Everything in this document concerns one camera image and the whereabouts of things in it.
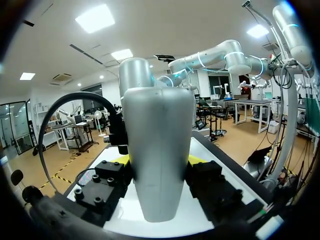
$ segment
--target window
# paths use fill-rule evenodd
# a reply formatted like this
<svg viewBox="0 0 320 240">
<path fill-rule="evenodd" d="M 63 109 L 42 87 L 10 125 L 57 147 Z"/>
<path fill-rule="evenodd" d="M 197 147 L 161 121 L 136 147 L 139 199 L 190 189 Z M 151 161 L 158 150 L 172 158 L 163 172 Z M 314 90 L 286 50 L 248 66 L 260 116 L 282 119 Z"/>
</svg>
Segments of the window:
<svg viewBox="0 0 320 240">
<path fill-rule="evenodd" d="M 92 87 L 88 87 L 85 89 L 81 89 L 81 91 L 95 93 L 95 94 L 102 96 L 101 84 L 96 85 L 96 86 L 92 86 Z M 102 104 L 100 104 L 96 101 L 83 99 L 82 102 L 83 102 L 83 111 L 85 114 L 89 114 L 89 113 L 93 114 L 96 110 L 103 110 L 104 109 Z"/>
<path fill-rule="evenodd" d="M 220 95 L 222 91 L 224 91 L 225 84 L 229 84 L 229 76 L 209 76 L 209 83 L 210 83 L 210 92 L 211 95 L 218 94 Z M 223 89 L 220 88 L 213 88 L 214 86 L 222 85 Z M 230 84 L 227 86 L 226 90 L 230 92 Z"/>
</svg>

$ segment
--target air conditioner vent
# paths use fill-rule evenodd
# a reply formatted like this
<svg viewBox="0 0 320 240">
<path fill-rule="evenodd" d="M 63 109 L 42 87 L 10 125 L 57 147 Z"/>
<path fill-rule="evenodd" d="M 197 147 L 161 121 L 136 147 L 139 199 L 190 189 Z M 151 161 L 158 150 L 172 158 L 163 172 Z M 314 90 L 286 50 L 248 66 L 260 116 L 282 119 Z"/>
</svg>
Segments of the air conditioner vent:
<svg viewBox="0 0 320 240">
<path fill-rule="evenodd" d="M 279 45 L 277 43 L 268 42 L 262 45 L 262 48 L 268 52 L 275 51 L 279 49 Z"/>
<path fill-rule="evenodd" d="M 67 74 L 67 73 L 58 74 L 54 78 L 52 78 L 50 85 L 63 86 L 70 83 L 72 80 L 73 80 L 72 75 L 70 74 Z"/>
</svg>

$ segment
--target robotic arm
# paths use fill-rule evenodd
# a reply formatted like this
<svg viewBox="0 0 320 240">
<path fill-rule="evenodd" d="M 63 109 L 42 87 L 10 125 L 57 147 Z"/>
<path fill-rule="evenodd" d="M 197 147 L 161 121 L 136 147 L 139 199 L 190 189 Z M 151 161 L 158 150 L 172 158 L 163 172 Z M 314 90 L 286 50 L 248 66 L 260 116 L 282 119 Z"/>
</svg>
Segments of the robotic arm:
<svg viewBox="0 0 320 240">
<path fill-rule="evenodd" d="M 66 112 L 65 110 L 62 110 L 62 109 L 58 109 L 56 112 L 65 115 L 66 118 L 67 118 L 72 124 L 76 124 L 75 118 L 72 117 L 70 113 L 68 113 L 68 112 Z"/>
</svg>

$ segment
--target stool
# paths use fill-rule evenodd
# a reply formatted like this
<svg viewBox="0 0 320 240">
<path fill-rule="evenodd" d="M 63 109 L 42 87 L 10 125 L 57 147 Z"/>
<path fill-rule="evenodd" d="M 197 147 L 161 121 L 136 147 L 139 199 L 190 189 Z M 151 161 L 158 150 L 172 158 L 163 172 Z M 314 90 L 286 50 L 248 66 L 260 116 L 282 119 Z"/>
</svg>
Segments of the stool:
<svg viewBox="0 0 320 240">
<path fill-rule="evenodd" d="M 227 130 L 223 130 L 222 129 L 222 119 L 228 119 L 228 114 L 229 114 L 229 107 L 227 107 L 225 109 L 225 113 L 216 113 L 215 114 L 215 117 L 220 119 L 220 129 L 218 129 L 216 131 L 216 135 L 219 136 L 219 135 L 225 135 L 227 133 Z"/>
</svg>

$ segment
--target white table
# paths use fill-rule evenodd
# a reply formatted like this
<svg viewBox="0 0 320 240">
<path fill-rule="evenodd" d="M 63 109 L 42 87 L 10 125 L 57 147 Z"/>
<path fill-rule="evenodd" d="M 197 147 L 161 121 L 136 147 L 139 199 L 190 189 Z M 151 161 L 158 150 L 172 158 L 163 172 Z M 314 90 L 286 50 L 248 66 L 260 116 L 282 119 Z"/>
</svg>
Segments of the white table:
<svg viewBox="0 0 320 240">
<path fill-rule="evenodd" d="M 67 143 L 67 140 L 66 140 L 66 137 L 65 137 L 65 133 L 64 133 L 63 130 L 66 129 L 66 128 L 70 128 L 72 126 L 73 126 L 73 124 L 65 124 L 65 125 L 62 125 L 59 128 L 52 128 L 52 131 L 54 131 L 54 134 L 55 134 L 56 144 L 58 145 L 59 150 L 69 151 L 68 143 Z M 64 147 L 61 146 L 61 144 L 59 142 L 60 139 L 62 139 L 62 143 L 64 144 Z"/>
<path fill-rule="evenodd" d="M 242 124 L 245 123 L 247 121 L 247 119 L 251 119 L 251 120 L 259 120 L 259 128 L 258 128 L 258 134 L 267 130 L 268 129 L 268 125 L 269 125 L 269 120 L 270 120 L 270 108 L 271 108 L 271 101 L 268 100 L 246 100 L 246 99 L 242 99 L 242 100 L 235 100 L 233 101 L 235 104 L 235 124 Z M 238 120 L 238 106 L 239 105 L 244 105 L 244 120 L 239 121 Z M 247 116 L 247 105 L 252 105 L 252 106 L 258 106 L 259 107 L 259 119 L 255 118 L 255 117 L 249 117 Z M 268 115 L 267 115 L 267 121 L 262 120 L 262 113 L 263 113 L 263 107 L 266 106 L 268 108 Z"/>
<path fill-rule="evenodd" d="M 201 138 L 209 145 L 212 145 L 212 143 L 207 139 L 202 136 Z M 264 206 L 267 205 L 267 203 L 237 174 L 228 168 L 210 150 L 208 150 L 207 147 L 194 137 L 191 138 L 190 155 L 206 161 L 214 160 L 222 166 L 222 174 L 225 175 L 225 179 L 229 181 L 233 187 L 243 191 L 242 202 L 244 204 L 248 204 L 251 201 L 258 199 Z M 122 155 L 119 154 L 117 147 L 109 147 L 103 150 L 103 152 L 88 167 L 94 168 L 103 160 L 110 162 L 121 156 Z M 69 193 L 67 193 L 67 198 L 74 202 L 75 189 L 80 189 L 80 187 L 75 185 L 70 189 Z M 206 218 L 199 201 L 192 197 L 189 186 L 186 182 L 184 182 L 176 215 L 172 220 L 156 223 L 147 222 L 144 219 L 141 210 L 135 185 L 131 182 L 124 198 L 119 199 L 111 219 L 105 222 L 103 226 L 105 231 L 140 238 L 174 238 L 205 232 L 213 228 L 214 225 Z"/>
</svg>

